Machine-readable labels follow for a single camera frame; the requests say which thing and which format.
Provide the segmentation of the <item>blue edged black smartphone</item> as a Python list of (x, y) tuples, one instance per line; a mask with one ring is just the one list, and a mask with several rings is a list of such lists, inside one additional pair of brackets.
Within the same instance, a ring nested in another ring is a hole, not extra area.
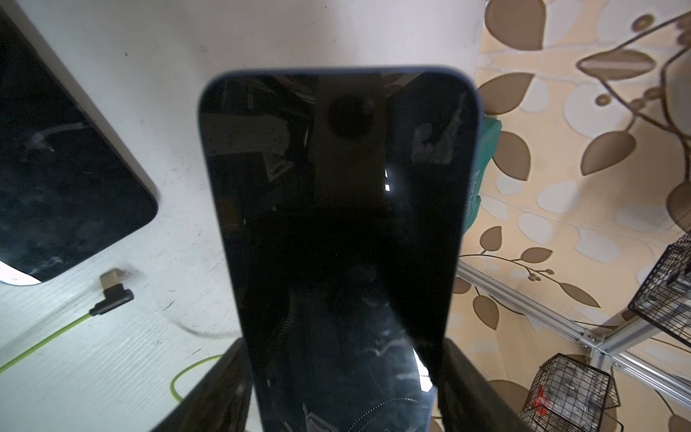
[(198, 124), (263, 430), (427, 430), (473, 85), (443, 68), (229, 72)]

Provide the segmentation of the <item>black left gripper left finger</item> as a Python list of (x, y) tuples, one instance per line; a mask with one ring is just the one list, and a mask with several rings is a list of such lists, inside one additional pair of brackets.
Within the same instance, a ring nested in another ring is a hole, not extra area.
[(244, 338), (237, 339), (204, 378), (158, 426), (160, 431), (243, 431), (253, 387)]

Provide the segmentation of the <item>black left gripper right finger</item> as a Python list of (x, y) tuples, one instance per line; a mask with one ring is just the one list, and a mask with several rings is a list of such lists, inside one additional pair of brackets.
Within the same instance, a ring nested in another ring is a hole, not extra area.
[(437, 390), (446, 431), (531, 431), (449, 338), (443, 343)]

